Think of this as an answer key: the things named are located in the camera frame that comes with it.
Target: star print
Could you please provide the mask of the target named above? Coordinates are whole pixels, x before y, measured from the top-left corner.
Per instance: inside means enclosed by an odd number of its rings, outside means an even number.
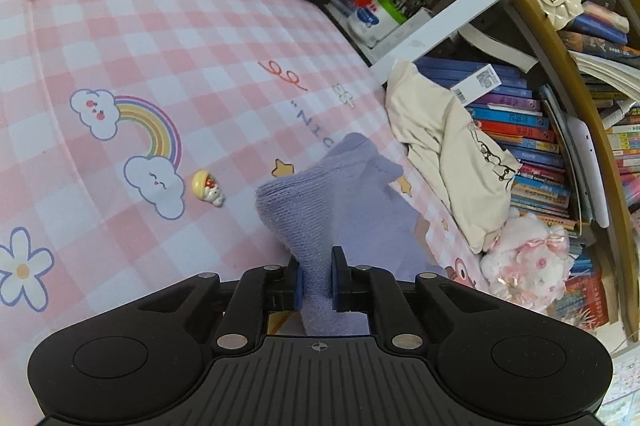
[[[271,170],[273,177],[285,177],[294,173],[294,166],[288,162],[282,162],[280,159],[276,159],[276,167]]]
[[[400,185],[400,191],[402,193],[406,193],[409,197],[411,197],[411,183],[406,179],[404,175],[398,177],[398,184]]]

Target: purple book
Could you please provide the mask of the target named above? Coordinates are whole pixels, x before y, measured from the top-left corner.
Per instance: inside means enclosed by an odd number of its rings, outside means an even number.
[[[518,98],[516,96],[506,96],[503,94],[485,94],[475,100],[476,103],[488,105],[504,105],[505,107],[514,107],[516,109],[526,109],[529,111],[539,111],[540,102],[538,100],[530,100],[529,98]]]

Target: pink stuffed animal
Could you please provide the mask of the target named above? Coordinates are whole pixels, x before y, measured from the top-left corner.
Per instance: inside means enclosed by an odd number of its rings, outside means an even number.
[[[543,313],[564,295],[564,282],[574,259],[562,226],[548,227],[533,213],[517,210],[480,261],[494,296]]]

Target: yellow toy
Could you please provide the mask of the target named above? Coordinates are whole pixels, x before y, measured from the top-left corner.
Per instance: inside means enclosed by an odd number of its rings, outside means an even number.
[[[225,201],[225,194],[220,190],[220,186],[208,171],[200,170],[191,179],[191,191],[204,202],[209,202],[216,207],[222,206]]]

